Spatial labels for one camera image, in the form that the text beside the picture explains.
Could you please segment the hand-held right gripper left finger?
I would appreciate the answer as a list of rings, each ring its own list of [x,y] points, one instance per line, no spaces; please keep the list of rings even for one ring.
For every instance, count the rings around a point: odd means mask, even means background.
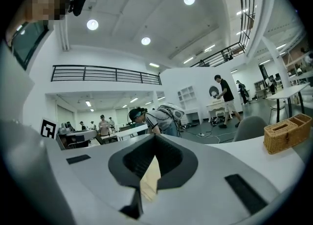
[[[131,205],[135,189],[120,185],[108,167],[111,155],[145,138],[148,135],[70,150],[61,150],[56,141],[46,139],[53,174],[76,225],[156,225],[120,212]]]

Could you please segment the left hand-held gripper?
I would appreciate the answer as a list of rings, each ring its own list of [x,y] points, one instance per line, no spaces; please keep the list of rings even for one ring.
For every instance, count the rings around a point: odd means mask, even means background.
[[[58,123],[46,118],[42,119],[40,134],[43,137],[56,139],[56,135],[58,132]]]

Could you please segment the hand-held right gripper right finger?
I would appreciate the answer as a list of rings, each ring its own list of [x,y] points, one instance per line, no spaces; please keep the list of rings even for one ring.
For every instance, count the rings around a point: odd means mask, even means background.
[[[279,196],[262,174],[216,146],[166,136],[198,159],[193,176],[181,187],[159,190],[144,206],[141,222],[148,225],[257,225],[254,213]]]

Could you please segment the cream yellow cloth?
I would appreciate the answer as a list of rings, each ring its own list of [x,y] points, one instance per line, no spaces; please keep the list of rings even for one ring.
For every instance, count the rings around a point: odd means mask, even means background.
[[[148,202],[153,202],[157,195],[157,181],[161,178],[159,163],[153,158],[147,171],[140,181],[141,196]]]

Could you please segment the long white desk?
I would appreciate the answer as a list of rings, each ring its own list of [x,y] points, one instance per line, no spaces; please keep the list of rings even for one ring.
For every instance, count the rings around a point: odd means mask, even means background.
[[[138,135],[138,132],[146,131],[148,126],[146,124],[140,125],[138,127],[134,127],[125,131],[117,132],[115,135],[118,141],[122,141],[124,137],[133,137],[134,135]]]

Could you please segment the black balcony railing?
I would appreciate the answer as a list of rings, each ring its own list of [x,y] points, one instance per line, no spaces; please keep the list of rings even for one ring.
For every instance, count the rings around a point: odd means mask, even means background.
[[[162,85],[159,75],[123,68],[88,65],[54,65],[50,80],[51,82],[104,81]]]
[[[246,48],[240,42],[232,44],[207,58],[201,59],[199,62],[191,66],[191,68],[200,68],[200,67],[217,67],[223,63],[226,63],[240,54],[244,54]]]

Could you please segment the grey shell chair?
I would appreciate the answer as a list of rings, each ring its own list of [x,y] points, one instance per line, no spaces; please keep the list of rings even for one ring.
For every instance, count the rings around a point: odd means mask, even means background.
[[[234,136],[233,142],[248,140],[264,135],[267,123],[259,116],[249,116],[243,119]]]

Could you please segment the dark window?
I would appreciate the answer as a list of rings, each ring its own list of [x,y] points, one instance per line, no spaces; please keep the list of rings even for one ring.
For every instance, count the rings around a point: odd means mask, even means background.
[[[43,37],[48,32],[48,21],[24,23],[13,35],[12,51],[24,70]]]

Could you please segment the cream vanity table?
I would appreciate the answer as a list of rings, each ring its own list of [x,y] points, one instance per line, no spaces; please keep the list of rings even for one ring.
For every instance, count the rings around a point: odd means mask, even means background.
[[[211,104],[206,106],[206,109],[209,115],[209,120],[211,120],[213,117],[218,118],[225,116],[225,103],[222,99],[214,100]]]

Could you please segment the wicker organizer basket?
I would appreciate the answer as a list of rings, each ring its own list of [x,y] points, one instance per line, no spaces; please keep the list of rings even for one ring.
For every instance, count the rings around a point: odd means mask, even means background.
[[[303,113],[266,126],[263,145],[269,154],[279,153],[309,138],[311,126],[312,118]]]

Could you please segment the white shelf unit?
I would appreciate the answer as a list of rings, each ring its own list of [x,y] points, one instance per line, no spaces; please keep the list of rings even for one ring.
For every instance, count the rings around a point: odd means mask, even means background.
[[[181,119],[182,125],[199,121],[199,105],[198,100],[192,86],[188,86],[178,91],[178,99],[180,107],[184,111]]]

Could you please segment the white table black legs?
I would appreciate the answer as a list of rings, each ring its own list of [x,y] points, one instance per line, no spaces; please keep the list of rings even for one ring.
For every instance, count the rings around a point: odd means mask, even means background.
[[[270,97],[267,97],[267,100],[275,100],[276,101],[276,110],[277,110],[277,114],[276,114],[276,123],[280,122],[280,110],[281,108],[281,104],[280,104],[280,100],[281,99],[287,99],[287,105],[288,105],[288,116],[292,117],[292,106],[291,106],[291,97],[294,95],[298,95],[299,101],[300,101],[300,107],[301,107],[301,112],[303,114],[305,114],[305,108],[304,108],[304,103],[303,103],[303,97],[301,94],[301,91],[303,89],[305,89],[306,87],[308,87],[310,85],[310,83],[305,83],[305,84],[301,84],[301,85],[295,85],[295,86],[291,86],[288,88],[283,88],[281,91],[279,91],[278,93],[271,95]]]

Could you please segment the round wall mirror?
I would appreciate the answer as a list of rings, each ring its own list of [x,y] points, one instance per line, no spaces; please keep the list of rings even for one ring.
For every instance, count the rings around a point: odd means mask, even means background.
[[[211,98],[216,99],[219,94],[219,89],[216,86],[211,86],[209,88],[209,95]]]

